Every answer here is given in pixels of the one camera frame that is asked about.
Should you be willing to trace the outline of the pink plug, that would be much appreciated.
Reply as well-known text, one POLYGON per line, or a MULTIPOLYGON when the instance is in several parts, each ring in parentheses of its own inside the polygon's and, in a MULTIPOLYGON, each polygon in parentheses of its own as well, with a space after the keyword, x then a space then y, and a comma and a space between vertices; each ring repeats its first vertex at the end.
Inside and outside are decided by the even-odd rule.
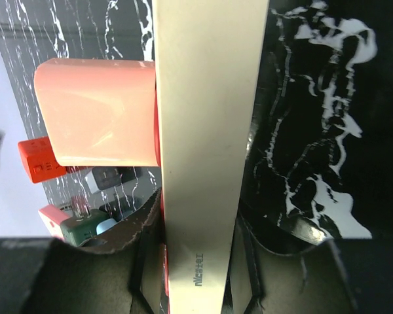
POLYGON ((52 58, 34 88, 60 165, 160 165, 154 62, 52 58))

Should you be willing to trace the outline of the pink triangular socket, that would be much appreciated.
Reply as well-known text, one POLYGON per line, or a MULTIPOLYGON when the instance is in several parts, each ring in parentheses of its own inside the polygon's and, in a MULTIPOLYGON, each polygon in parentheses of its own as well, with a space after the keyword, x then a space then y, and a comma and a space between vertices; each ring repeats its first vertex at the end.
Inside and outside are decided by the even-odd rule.
POLYGON ((71 216, 54 205, 45 206, 38 210, 38 214, 51 236, 63 240, 61 223, 71 218, 71 216))

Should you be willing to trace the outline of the grey plug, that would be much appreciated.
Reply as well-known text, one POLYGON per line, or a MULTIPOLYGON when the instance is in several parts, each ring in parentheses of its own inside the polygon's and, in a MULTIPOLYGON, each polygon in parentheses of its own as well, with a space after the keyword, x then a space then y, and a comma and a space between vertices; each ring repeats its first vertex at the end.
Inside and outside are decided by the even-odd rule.
POLYGON ((127 183, 141 173, 138 167, 92 167, 84 176, 91 194, 127 183))

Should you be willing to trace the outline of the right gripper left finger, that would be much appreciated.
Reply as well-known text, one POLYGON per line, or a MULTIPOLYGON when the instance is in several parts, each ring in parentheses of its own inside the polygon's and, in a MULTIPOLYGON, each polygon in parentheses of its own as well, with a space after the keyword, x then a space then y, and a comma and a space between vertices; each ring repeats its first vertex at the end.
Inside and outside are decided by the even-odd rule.
POLYGON ((0 313, 158 313, 164 248, 161 193, 74 247, 0 238, 0 313))

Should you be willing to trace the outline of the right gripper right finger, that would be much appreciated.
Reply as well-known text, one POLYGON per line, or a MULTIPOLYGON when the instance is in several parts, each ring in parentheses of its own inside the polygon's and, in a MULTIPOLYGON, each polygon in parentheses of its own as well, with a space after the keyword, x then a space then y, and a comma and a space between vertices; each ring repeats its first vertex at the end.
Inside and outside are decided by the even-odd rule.
POLYGON ((221 311, 393 313, 393 241, 327 240, 278 254, 239 217, 221 311))

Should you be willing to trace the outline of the dark green plug adapter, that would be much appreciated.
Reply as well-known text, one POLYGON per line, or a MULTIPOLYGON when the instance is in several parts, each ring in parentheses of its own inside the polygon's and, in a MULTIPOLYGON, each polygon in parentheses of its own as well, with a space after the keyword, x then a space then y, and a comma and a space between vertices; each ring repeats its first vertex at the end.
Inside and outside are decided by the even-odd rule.
POLYGON ((78 247, 87 239, 96 236, 97 225, 108 218, 107 213, 98 209, 91 209, 90 214, 83 218, 74 216, 66 219, 60 224, 63 238, 66 243, 78 247))

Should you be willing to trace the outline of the wooden socket strip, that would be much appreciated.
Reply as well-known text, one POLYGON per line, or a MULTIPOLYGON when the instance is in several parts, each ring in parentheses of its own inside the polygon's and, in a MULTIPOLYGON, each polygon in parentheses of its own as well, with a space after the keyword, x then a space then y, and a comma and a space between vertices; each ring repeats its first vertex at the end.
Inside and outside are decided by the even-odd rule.
POLYGON ((155 1, 171 313, 220 313, 267 1, 155 1))

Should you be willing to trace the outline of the red cube socket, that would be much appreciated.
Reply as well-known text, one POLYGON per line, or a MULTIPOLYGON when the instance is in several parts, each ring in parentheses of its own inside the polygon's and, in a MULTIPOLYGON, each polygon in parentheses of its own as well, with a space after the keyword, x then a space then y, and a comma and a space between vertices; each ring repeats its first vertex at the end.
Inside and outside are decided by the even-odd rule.
POLYGON ((34 184, 55 179, 67 173, 66 168, 56 161, 48 137, 20 141, 18 150, 22 165, 34 184))

